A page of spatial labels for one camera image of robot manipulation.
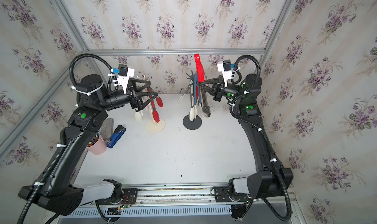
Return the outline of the red steel tongs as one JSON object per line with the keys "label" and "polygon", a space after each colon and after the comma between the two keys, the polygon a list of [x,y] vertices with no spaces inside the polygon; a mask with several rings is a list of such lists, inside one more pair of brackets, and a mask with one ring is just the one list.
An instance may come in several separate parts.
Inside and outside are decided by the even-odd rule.
{"label": "red steel tongs", "polygon": [[156,123],[159,123],[160,122],[160,116],[157,112],[156,105],[158,105],[160,108],[162,108],[164,106],[163,101],[159,96],[157,96],[155,100],[151,101],[151,109],[152,109],[153,120]]}

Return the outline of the cream steel tongs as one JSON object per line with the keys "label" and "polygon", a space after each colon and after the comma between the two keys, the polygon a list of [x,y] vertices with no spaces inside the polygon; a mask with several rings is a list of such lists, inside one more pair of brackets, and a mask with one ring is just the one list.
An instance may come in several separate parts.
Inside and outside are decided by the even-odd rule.
{"label": "cream steel tongs", "polygon": [[189,84],[188,84],[188,86],[186,87],[185,91],[184,91],[184,92],[182,93],[182,95],[180,96],[178,103],[181,103],[181,102],[183,101],[184,96],[185,96],[185,95],[187,94],[187,92],[191,89],[192,84],[193,84],[193,81],[192,81],[192,80],[189,80]]}

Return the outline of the cream utensil rack stand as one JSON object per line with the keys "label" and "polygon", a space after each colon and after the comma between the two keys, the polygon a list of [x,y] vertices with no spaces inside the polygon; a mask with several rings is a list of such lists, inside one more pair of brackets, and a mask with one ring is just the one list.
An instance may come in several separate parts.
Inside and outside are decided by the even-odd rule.
{"label": "cream utensil rack stand", "polygon": [[150,116],[150,119],[148,119],[146,124],[145,124],[146,131],[149,132],[149,133],[154,133],[154,134],[161,132],[165,128],[165,125],[166,125],[164,119],[160,117],[159,123],[156,123],[153,120],[151,103],[145,108],[145,110],[148,113],[148,115]]}

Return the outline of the dark grey utensil rack stand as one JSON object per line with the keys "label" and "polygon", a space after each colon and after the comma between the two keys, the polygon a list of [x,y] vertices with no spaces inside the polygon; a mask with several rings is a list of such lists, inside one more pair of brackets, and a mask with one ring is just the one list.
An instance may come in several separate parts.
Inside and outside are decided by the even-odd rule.
{"label": "dark grey utensil rack stand", "polygon": [[198,114],[199,106],[201,106],[201,93],[199,88],[199,78],[196,73],[187,73],[189,84],[185,91],[182,93],[179,102],[181,102],[185,95],[189,94],[190,111],[183,119],[183,125],[189,130],[197,130],[202,125],[202,119]]}

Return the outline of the white tongs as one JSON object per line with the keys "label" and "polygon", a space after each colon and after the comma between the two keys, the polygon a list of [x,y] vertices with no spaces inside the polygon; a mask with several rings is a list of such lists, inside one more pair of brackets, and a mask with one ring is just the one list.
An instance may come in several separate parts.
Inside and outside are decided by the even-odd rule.
{"label": "white tongs", "polygon": [[135,120],[141,123],[143,120],[143,110],[135,111]]}

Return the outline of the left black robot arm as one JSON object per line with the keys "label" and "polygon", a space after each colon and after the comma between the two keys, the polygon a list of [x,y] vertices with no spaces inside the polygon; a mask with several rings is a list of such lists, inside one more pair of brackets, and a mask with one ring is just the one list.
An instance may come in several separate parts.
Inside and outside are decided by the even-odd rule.
{"label": "left black robot arm", "polygon": [[79,60],[93,58],[94,54],[80,54],[69,65],[68,74],[72,88],[77,94],[77,108],[72,113],[67,126],[60,132],[57,150],[34,184],[20,189],[18,196],[26,204],[18,218],[25,221],[32,204],[37,204],[56,215],[67,216],[79,206],[107,199],[119,202],[123,198],[121,183],[105,179],[94,185],[75,187],[70,179],[83,152],[99,132],[108,112],[130,105],[136,111],[143,110],[158,94],[149,92],[149,81],[134,78],[134,70],[126,65],[111,68],[109,81],[104,83],[101,76],[91,74],[77,82],[74,68]]}

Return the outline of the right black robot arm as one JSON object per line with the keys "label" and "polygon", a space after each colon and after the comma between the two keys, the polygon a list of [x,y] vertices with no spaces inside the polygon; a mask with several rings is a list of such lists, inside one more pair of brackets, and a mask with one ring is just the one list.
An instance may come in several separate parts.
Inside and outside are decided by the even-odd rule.
{"label": "right black robot arm", "polygon": [[226,97],[230,114],[243,128],[253,152],[256,173],[232,178],[226,193],[235,205],[231,216],[242,220],[254,200],[261,199],[281,221],[288,222],[292,205],[288,188],[294,178],[291,168],[285,168],[278,158],[263,125],[257,96],[261,93],[261,66],[251,55],[242,55],[235,63],[217,63],[221,75],[199,83],[199,87],[220,102]]}

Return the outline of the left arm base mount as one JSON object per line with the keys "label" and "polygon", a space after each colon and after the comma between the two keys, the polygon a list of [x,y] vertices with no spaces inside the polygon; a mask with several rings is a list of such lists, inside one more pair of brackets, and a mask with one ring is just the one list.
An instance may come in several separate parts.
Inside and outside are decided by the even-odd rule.
{"label": "left arm base mount", "polygon": [[[139,189],[124,189],[122,184],[112,179],[104,179],[104,182],[112,184],[114,186],[113,192],[108,198],[103,198],[95,201],[97,210],[100,212],[100,216],[107,222],[115,222],[119,219],[122,211],[126,208],[130,208],[136,204],[137,195]],[[117,208],[108,208],[107,210],[101,209],[104,205],[117,205]]]}

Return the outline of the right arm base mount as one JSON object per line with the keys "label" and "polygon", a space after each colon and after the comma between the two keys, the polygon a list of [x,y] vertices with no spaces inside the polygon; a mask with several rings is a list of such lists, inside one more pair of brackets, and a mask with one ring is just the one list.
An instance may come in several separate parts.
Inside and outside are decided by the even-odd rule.
{"label": "right arm base mount", "polygon": [[214,186],[210,190],[210,194],[215,198],[216,203],[222,202],[241,202],[241,204],[232,204],[230,207],[231,217],[235,221],[242,221],[250,210],[254,198],[250,194],[236,192],[235,180],[238,183],[246,181],[245,177],[232,178],[227,186]]}

